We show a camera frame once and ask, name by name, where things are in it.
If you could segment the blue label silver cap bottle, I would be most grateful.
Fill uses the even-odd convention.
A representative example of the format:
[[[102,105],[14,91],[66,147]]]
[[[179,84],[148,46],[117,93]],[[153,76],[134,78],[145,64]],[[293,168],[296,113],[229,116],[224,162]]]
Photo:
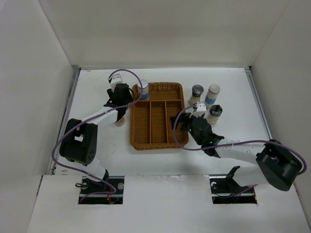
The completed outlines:
[[[138,81],[138,93],[141,95],[141,100],[149,99],[149,83],[145,79]]]

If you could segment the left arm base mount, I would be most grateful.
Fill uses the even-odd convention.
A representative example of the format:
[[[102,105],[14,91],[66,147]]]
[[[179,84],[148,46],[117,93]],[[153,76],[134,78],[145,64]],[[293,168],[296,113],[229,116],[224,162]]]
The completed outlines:
[[[114,192],[114,189],[107,184],[83,176],[82,181],[75,184],[75,187],[80,189],[78,204],[123,204],[125,177],[110,176],[106,170],[104,180],[112,185],[116,191]]]

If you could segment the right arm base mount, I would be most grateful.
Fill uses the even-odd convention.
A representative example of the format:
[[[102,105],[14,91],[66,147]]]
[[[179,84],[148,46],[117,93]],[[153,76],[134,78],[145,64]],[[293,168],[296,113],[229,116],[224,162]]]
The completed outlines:
[[[240,186],[233,177],[240,166],[233,167],[227,174],[209,177],[213,204],[257,204],[253,186]]]

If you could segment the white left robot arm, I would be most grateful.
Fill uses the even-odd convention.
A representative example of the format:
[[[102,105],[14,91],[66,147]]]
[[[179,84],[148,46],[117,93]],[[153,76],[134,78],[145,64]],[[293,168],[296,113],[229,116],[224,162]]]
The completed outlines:
[[[119,83],[114,90],[107,90],[108,102],[96,113],[90,116],[91,121],[81,125],[82,120],[70,119],[67,122],[65,132],[73,127],[72,131],[61,142],[59,153],[66,160],[76,163],[80,170],[96,176],[92,182],[92,187],[97,193],[105,193],[109,188],[109,181],[104,178],[106,169],[100,165],[100,161],[95,158],[97,150],[98,128],[105,128],[112,123],[121,125],[123,116],[128,107],[133,102],[129,85]]]

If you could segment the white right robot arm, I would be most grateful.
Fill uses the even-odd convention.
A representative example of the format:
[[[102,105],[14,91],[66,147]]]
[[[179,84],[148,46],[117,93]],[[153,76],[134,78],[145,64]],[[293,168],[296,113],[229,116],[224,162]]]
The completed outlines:
[[[231,192],[237,192],[244,186],[264,183],[288,191],[296,177],[304,171],[304,162],[277,140],[245,143],[228,140],[215,134],[203,116],[191,113],[179,113],[170,117],[170,122],[173,131],[181,124],[181,131],[189,133],[200,146],[199,150],[206,155],[251,164],[248,168],[237,165],[229,171],[225,186]]]

